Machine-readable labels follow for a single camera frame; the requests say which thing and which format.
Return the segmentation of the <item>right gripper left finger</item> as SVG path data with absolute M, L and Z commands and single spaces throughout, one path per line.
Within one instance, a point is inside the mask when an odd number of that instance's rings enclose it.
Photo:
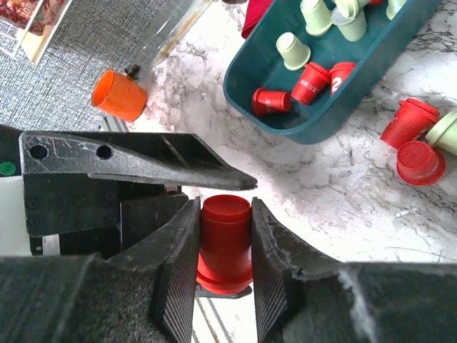
M 151 272 L 149 314 L 169 342 L 190 342 L 199 257 L 201 200 L 187 201 L 162 227 L 108 263 L 131 272 Z

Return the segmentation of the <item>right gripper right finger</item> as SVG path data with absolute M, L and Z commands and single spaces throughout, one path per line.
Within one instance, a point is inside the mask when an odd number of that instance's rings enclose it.
M 330 277 L 340 261 L 282 225 L 265 203 L 251 202 L 251 257 L 259 342 L 274 342 L 306 305 L 304 284 Z

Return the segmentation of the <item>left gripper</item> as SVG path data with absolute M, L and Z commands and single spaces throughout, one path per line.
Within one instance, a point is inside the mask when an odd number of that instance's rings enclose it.
M 195 134 L 1 127 L 1 254 L 112 257 L 167 223 L 183 186 L 256 188 Z

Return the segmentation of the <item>teal storage basket tray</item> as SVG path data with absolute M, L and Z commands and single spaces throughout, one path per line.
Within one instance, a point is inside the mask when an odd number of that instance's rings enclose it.
M 309 35 L 299 1 L 274 1 L 226 72 L 226 100 L 268 133 L 319 143 L 339 130 L 439 4 L 407 1 L 393 19 L 386 4 L 371 6 L 367 32 L 349 42 L 336 27 Z M 284 66 L 276 48 L 286 32 L 311 49 L 310 61 L 297 71 Z

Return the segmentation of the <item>green coffee capsule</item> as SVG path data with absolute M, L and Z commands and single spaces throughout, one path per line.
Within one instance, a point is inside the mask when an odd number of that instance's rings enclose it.
M 304 67 L 311 58 L 311 49 L 301 43 L 291 32 L 285 32 L 276 40 L 276 49 L 283 59 L 284 66 L 290 71 Z
M 300 10 L 306 22 L 306 32 L 312 36 L 322 36 L 331 27 L 331 11 L 323 0 L 302 0 Z

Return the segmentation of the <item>red cloth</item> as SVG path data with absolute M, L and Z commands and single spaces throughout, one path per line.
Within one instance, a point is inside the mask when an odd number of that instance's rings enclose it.
M 273 3 L 273 0 L 249 0 L 246 10 L 246 18 L 241 36 L 243 39 L 247 39 L 250 33 L 253 31 L 257 23 L 263 17 L 267 9 Z

